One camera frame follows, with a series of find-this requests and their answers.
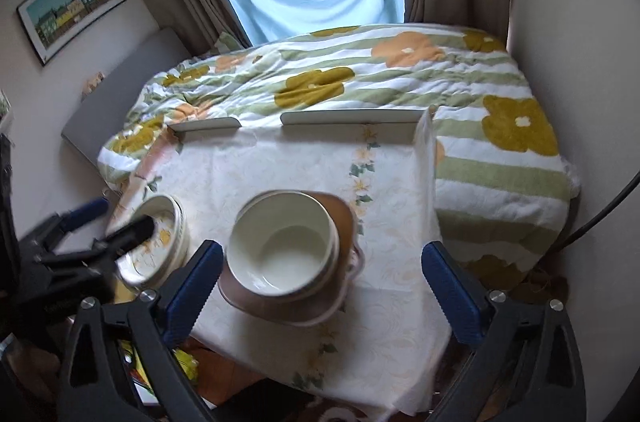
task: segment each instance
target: floral duvet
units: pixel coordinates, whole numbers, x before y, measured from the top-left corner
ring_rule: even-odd
[[[167,124],[345,108],[431,110],[442,236],[486,286],[517,285],[564,226],[570,183],[552,127],[504,46],[458,27],[342,27],[184,61],[146,84],[98,166],[117,188]]]

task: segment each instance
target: headboard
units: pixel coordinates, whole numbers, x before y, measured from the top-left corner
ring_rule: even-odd
[[[100,148],[122,129],[145,83],[189,57],[172,29],[156,32],[82,101],[62,129],[62,137],[97,165]]]

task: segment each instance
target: painting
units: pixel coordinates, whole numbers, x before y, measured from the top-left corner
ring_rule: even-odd
[[[63,46],[125,0],[26,0],[18,15],[45,65]]]

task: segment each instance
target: white tablecloth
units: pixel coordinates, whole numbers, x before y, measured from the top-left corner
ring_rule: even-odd
[[[168,133],[150,152],[114,224],[130,216],[150,185],[184,206],[193,254],[204,239],[224,247],[239,208],[255,194],[317,190],[350,203],[366,258],[344,311],[321,325],[254,318],[228,305],[216,288],[193,336],[275,380],[356,405],[371,420],[427,409],[450,335],[420,269],[421,248],[440,237],[428,115],[417,128],[213,129],[176,142]]]

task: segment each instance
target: white container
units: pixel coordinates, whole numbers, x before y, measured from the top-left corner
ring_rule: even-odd
[[[154,219],[153,237],[117,261],[122,281],[137,290],[162,285],[169,274],[184,262],[190,242],[184,213],[174,197],[151,196],[140,204],[132,220],[142,215]],[[169,232],[168,243],[164,243],[161,231]]]
[[[226,248],[236,280],[265,297],[309,294],[331,276],[338,232],[320,202],[298,191],[269,192],[243,208]]]

